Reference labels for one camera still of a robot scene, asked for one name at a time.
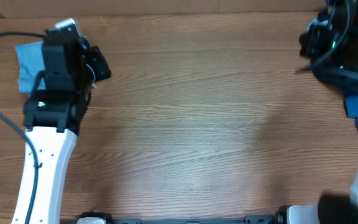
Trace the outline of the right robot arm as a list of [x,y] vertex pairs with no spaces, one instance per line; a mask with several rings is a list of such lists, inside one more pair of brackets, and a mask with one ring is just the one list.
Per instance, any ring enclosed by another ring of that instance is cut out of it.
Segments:
[[[298,70],[337,88],[347,118],[358,131],[358,0],[328,0],[299,37],[300,56],[310,64]],[[358,164],[348,195],[323,193],[311,205],[279,208],[269,223],[358,224]]]

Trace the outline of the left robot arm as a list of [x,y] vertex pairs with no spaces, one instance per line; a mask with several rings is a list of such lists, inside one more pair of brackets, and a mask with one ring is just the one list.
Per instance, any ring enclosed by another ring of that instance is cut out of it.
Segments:
[[97,46],[74,26],[48,29],[44,69],[24,105],[24,169],[13,223],[59,223],[68,161],[95,83],[111,77]]

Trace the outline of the light blue denim jeans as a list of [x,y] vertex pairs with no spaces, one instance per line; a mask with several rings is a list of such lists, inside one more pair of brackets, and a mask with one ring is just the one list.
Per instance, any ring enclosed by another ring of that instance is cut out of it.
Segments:
[[14,47],[19,64],[18,85],[21,93],[30,94],[38,73],[45,70],[42,46],[43,42],[39,41]]

